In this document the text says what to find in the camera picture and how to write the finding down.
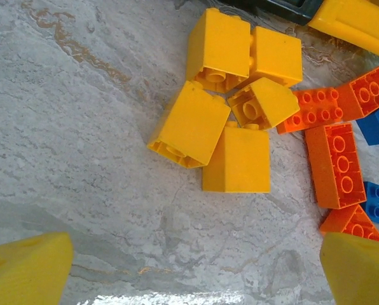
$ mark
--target yellow toy brick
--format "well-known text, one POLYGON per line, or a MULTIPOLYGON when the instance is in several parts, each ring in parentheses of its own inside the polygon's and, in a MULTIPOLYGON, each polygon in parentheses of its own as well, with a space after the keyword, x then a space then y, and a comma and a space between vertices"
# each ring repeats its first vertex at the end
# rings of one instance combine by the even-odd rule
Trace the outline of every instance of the yellow toy brick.
POLYGON ((379 241, 327 233, 320 260, 337 304, 379 304, 379 241))
POLYGON ((273 128, 300 110, 289 88, 261 78, 228 99, 240 126, 257 124, 260 130, 273 128))
POLYGON ((251 26, 209 8, 188 38, 186 79, 226 93, 249 77, 251 26))
POLYGON ((255 27, 252 31, 249 78, 238 88, 263 77, 286 87, 302 81, 301 40, 264 27, 255 27))
POLYGON ((170 101, 147 147, 185 168, 205 166, 229 113, 223 97, 187 81, 170 101))
POLYGON ((270 192, 268 132, 255 124, 227 122, 210 162, 202 169, 202 189, 225 193, 270 192))
POLYGON ((0 246, 0 304, 58 304, 72 263, 67 233, 0 246))

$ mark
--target gray marble surface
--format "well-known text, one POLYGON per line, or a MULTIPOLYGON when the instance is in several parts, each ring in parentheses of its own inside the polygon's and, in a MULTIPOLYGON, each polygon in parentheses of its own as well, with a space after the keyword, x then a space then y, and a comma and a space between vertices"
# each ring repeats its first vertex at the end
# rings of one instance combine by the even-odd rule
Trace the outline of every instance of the gray marble surface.
MULTIPOLYGON (((270 194, 203 193, 201 169, 146 149, 208 5, 220 6, 0 0, 0 243, 69 232, 62 304, 333 303, 302 133, 270 131, 270 194)), ((379 64, 316 30, 221 9, 303 40, 296 88, 379 64)), ((379 183, 379 146, 355 130, 363 176, 379 183)))

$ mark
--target orange sloped brick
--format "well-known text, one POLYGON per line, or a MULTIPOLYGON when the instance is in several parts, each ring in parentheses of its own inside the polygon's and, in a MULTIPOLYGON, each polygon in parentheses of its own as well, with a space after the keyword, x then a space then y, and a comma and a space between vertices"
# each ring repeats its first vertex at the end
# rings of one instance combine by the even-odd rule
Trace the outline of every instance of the orange sloped brick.
POLYGON ((366 201, 351 123, 305 131, 315 195, 322 208, 345 208, 366 201))
POLYGON ((367 116, 379 108, 379 67, 336 90, 344 121, 367 116))
POLYGON ((341 232, 379 241, 379 231, 360 205, 332 210, 319 230, 322 235, 341 232))
POLYGON ((343 111, 338 107, 338 92, 330 88, 294 91, 300 111, 277 125, 279 134, 297 132, 340 122, 343 111))

